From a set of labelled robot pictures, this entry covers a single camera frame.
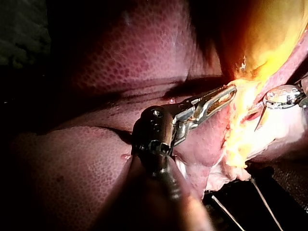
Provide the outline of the right arm instrument jaw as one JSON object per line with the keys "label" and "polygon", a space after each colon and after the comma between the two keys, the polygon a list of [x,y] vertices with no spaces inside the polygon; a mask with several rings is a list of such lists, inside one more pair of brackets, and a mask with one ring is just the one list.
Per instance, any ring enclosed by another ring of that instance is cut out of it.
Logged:
{"label": "right arm instrument jaw", "polygon": [[264,105],[263,110],[262,110],[261,115],[260,115],[260,118],[259,118],[259,121],[258,121],[257,126],[255,127],[254,131],[258,131],[262,127],[263,117],[264,117],[264,113],[266,112],[266,109],[267,109],[267,106]]}

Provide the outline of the left arm instrument jaw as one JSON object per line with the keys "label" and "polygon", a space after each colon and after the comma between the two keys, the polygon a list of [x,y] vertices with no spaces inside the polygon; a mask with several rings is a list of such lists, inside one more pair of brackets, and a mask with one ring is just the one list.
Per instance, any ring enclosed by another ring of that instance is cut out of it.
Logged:
{"label": "left arm instrument jaw", "polygon": [[207,120],[215,113],[226,107],[234,99],[237,92],[235,85],[232,86],[232,90],[228,90],[227,93],[220,93],[213,99],[208,101],[202,100],[196,104],[194,112],[194,118],[196,120]]}
{"label": "left arm instrument jaw", "polygon": [[200,94],[192,96],[190,98],[190,103],[192,105],[195,105],[202,100],[208,101],[210,99],[213,99],[215,96],[219,95],[220,93],[227,93],[228,90],[232,90],[232,85],[229,85],[229,86],[224,85],[224,86],[215,88],[213,90],[209,90],[207,92],[202,92]]}

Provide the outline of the right arm instrument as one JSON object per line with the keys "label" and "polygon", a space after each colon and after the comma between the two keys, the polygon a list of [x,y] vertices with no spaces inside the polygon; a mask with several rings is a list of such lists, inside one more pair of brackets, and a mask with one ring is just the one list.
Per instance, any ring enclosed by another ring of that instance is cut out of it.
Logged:
{"label": "right arm instrument", "polygon": [[263,97],[263,104],[269,109],[288,109],[299,104],[306,94],[300,84],[281,85],[269,90]]}

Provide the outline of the left arm instrument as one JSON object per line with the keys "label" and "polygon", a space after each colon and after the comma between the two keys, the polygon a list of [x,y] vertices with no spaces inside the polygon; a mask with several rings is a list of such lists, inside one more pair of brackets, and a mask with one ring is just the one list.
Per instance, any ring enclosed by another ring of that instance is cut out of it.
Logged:
{"label": "left arm instrument", "polygon": [[132,153],[171,155],[197,126],[195,112],[190,101],[146,108],[133,127]]}

